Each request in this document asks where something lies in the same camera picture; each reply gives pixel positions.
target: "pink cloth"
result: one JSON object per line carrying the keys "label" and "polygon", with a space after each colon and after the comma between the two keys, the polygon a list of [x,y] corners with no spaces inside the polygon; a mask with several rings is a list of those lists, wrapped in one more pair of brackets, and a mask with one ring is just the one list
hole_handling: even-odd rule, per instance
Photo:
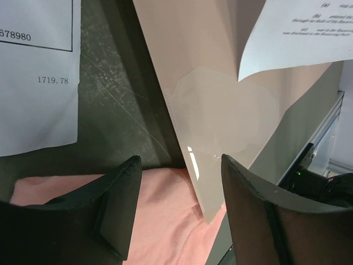
{"label": "pink cloth", "polygon": [[[32,177],[16,182],[11,203],[43,204],[101,175]],[[204,265],[226,212],[206,224],[185,169],[144,171],[124,265]]]}

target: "dark gray surface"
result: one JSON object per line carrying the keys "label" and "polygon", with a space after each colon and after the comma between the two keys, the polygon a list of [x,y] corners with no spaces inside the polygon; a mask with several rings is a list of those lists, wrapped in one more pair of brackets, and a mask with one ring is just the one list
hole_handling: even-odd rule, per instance
{"label": "dark gray surface", "polygon": [[234,249],[231,247],[225,256],[220,261],[219,265],[236,265],[236,256],[234,254]]}
{"label": "dark gray surface", "polygon": [[132,155],[143,168],[184,166],[133,7],[101,2],[82,0],[78,142],[1,157],[0,199],[19,178],[102,173]]}
{"label": "dark gray surface", "polygon": [[[333,63],[312,88],[288,109],[250,167],[253,173],[277,184],[336,102],[342,65],[342,62]],[[218,264],[231,245],[226,216],[206,265]]]}

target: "black machine part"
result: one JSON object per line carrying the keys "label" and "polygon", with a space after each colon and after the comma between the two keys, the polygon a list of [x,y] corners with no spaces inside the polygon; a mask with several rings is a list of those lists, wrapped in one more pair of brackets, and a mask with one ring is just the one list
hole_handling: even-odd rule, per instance
{"label": "black machine part", "polygon": [[321,203],[353,208],[353,173],[327,178],[309,171],[313,150],[308,144],[279,186]]}
{"label": "black machine part", "polygon": [[120,265],[127,259],[141,159],[44,205],[0,201],[1,265]]}

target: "paper document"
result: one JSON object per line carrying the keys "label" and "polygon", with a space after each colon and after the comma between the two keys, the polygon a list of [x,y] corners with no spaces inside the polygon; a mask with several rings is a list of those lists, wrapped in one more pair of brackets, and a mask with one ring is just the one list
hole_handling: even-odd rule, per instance
{"label": "paper document", "polygon": [[254,73],[353,59],[353,0],[267,0],[243,51]]}
{"label": "paper document", "polygon": [[0,156],[77,141],[81,0],[0,1]]}

